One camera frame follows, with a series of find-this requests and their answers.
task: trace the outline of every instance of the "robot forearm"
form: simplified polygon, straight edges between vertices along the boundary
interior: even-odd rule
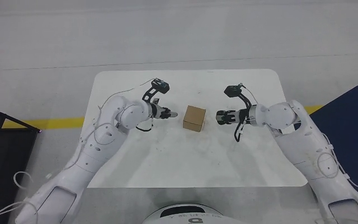
[[[149,118],[176,117],[175,112],[158,105],[158,100],[129,101],[113,96],[100,108],[80,137],[79,144],[65,168],[44,184],[17,216],[15,222],[38,224],[72,223],[81,197],[96,172],[120,149],[131,129]]]
[[[224,92],[229,97],[240,97],[241,87],[242,84],[228,86]],[[238,123],[237,130],[239,127],[242,130],[245,124],[267,126],[283,154],[307,178],[317,196],[322,216],[340,217],[342,213],[337,216],[335,214],[337,210],[335,209],[334,212],[331,206],[349,203],[351,210],[354,211],[353,219],[358,219],[358,193],[341,172],[333,146],[312,121],[303,105],[293,100],[269,108],[247,102],[246,106],[246,109],[238,111],[218,111],[216,114],[218,123],[221,125]],[[282,133],[282,130],[298,122],[300,127],[297,130]]]

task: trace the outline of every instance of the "robot logo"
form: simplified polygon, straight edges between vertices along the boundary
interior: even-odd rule
[[[201,218],[189,218],[189,223],[203,223]]]

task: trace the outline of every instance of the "yellow floor stripe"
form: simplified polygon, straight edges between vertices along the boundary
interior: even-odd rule
[[[305,106],[308,114],[311,114],[321,108],[322,105]],[[56,119],[39,119],[39,120],[23,120],[23,122],[37,127],[41,130],[44,129],[60,129],[60,128],[81,128],[83,125],[84,117],[81,118],[56,118]],[[6,120],[3,128],[22,128],[21,125]]]
[[[323,105],[305,106],[304,108],[306,109],[308,114],[311,114],[311,113],[315,112],[316,110],[319,110],[321,107],[323,107]]]

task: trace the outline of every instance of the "black stand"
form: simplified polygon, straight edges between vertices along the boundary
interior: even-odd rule
[[[23,128],[2,128],[6,119]],[[0,209],[15,201],[18,187],[13,182],[13,175],[26,170],[38,133],[41,133],[40,129],[0,112]],[[18,183],[22,176],[16,176]],[[10,213],[1,215],[0,224],[6,224],[9,216]]]

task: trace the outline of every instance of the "black cable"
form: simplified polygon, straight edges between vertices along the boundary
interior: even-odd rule
[[[141,130],[142,132],[148,132],[148,131],[152,130],[152,127],[149,128],[149,129],[141,129],[141,128],[138,128],[138,127],[135,127],[135,128],[138,129],[138,130]]]
[[[247,109],[247,114],[246,114],[245,118],[248,118],[249,117],[249,110],[250,110],[252,104],[249,101],[249,99],[246,98],[243,94],[239,94],[238,97],[245,103],[245,106],[246,106],[246,109]],[[236,142],[240,141],[241,133],[239,132],[239,134],[237,134],[237,132],[239,131],[240,126],[241,126],[241,129],[240,129],[240,132],[241,132],[244,129],[244,120],[243,121],[240,120],[239,124],[237,125],[237,127],[235,129],[234,138],[235,138]]]
[[[241,136],[241,133],[239,133],[239,135],[237,135],[237,137],[236,137],[236,134],[237,134],[237,131],[238,131],[239,128],[240,128],[240,125],[241,125],[241,122],[239,122],[239,124],[237,125],[237,127],[236,127],[236,129],[235,129],[235,132],[234,132],[234,138],[235,138],[235,140],[236,140],[237,142],[240,141],[240,136]]]

